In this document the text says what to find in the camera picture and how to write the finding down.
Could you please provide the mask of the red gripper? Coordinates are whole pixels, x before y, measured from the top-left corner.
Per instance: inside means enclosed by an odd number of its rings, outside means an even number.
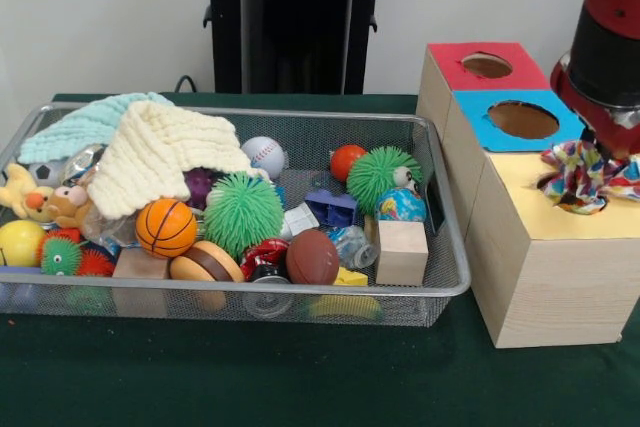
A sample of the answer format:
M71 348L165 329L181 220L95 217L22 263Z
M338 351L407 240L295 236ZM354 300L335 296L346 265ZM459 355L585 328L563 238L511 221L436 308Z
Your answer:
M621 110L584 97L569 78L569 57L556 63L550 85L558 97L583 122L581 140L597 147L607 163L639 153L639 110Z

